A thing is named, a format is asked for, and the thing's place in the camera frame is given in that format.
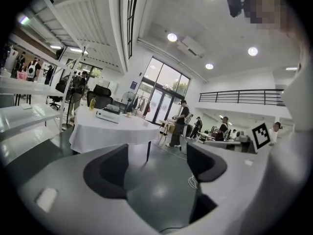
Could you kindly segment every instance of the white shelf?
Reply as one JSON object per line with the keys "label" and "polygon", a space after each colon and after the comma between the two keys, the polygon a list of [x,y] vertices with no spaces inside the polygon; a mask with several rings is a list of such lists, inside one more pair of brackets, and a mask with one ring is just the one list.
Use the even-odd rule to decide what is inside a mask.
{"label": "white shelf", "polygon": [[54,134],[47,127],[39,126],[0,142],[3,164],[7,165],[18,156],[53,136]]}
{"label": "white shelf", "polygon": [[1,94],[64,96],[62,92],[49,85],[2,76],[0,76],[0,92]]}
{"label": "white shelf", "polygon": [[24,41],[23,39],[19,38],[17,35],[14,34],[10,34],[9,35],[9,39],[11,41],[13,41],[14,43],[18,44],[19,46],[23,47],[26,50],[31,51],[32,53],[36,54],[37,56],[39,56],[40,58],[46,60],[48,63],[56,65],[58,67],[61,67],[63,69],[66,69],[68,71],[73,71],[72,69],[70,69],[69,67],[67,67],[65,64],[60,63],[59,61],[55,60],[54,58],[50,57],[49,55],[45,54],[44,52],[36,49],[35,47],[33,47],[32,45],[30,45],[29,43],[27,43],[26,41]]}
{"label": "white shelf", "polygon": [[60,117],[60,113],[46,104],[33,104],[30,109],[20,106],[0,109],[0,141],[14,136],[20,129]]}

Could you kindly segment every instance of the ceiling light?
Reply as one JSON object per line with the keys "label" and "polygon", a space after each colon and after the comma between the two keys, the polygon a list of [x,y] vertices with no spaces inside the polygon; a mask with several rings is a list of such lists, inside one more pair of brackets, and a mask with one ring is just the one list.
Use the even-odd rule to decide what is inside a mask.
{"label": "ceiling light", "polygon": [[53,48],[53,49],[61,49],[60,46],[53,46],[53,45],[51,45],[50,47]]}
{"label": "ceiling light", "polygon": [[29,18],[25,16],[25,17],[23,17],[23,19],[20,21],[20,23],[21,23],[21,24],[25,24],[25,23],[28,22],[28,20],[29,20]]}
{"label": "ceiling light", "polygon": [[250,56],[255,56],[256,54],[258,54],[258,49],[256,47],[251,47],[249,48],[248,53]]}
{"label": "ceiling light", "polygon": [[82,53],[83,51],[81,49],[74,49],[74,48],[69,48],[71,51],[74,51],[74,52],[79,52],[79,53]]}
{"label": "ceiling light", "polygon": [[286,68],[287,71],[296,71],[298,69],[298,67],[288,67]]}
{"label": "ceiling light", "polygon": [[171,42],[175,42],[177,40],[177,36],[174,33],[170,33],[167,35],[168,40]]}
{"label": "ceiling light", "polygon": [[208,69],[208,70],[211,70],[213,69],[213,65],[212,64],[206,64],[205,67]]}

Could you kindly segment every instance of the railing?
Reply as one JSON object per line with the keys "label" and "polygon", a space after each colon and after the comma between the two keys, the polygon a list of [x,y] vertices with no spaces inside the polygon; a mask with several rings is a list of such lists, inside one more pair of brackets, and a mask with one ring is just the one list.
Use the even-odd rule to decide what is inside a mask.
{"label": "railing", "polygon": [[200,93],[199,102],[245,103],[285,106],[281,100],[282,89],[238,90]]}
{"label": "railing", "polygon": [[128,0],[127,7],[127,49],[128,58],[133,55],[133,27],[137,0]]}

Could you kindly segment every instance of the gray floor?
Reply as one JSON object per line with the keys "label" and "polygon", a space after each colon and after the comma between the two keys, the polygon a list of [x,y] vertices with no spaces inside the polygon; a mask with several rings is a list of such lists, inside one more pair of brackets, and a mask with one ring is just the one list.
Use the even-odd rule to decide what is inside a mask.
{"label": "gray floor", "polygon": [[[131,145],[125,176],[130,206],[157,231],[187,226],[196,194],[188,184],[191,170],[186,157],[178,148],[165,146],[169,138],[160,146],[156,145],[158,141],[153,142],[147,163],[147,145]],[[186,142],[181,140],[182,152],[186,153]],[[168,229],[163,234],[176,230]]]}

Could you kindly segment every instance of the white tablecloth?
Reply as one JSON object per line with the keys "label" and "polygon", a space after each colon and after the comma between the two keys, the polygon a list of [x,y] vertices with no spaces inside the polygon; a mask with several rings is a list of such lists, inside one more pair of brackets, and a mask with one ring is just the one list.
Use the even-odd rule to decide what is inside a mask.
{"label": "white tablecloth", "polygon": [[113,123],[96,117],[96,111],[79,107],[75,128],[69,138],[72,150],[85,153],[117,144],[148,143],[159,137],[159,126],[139,117],[128,118],[121,114],[119,123]]}

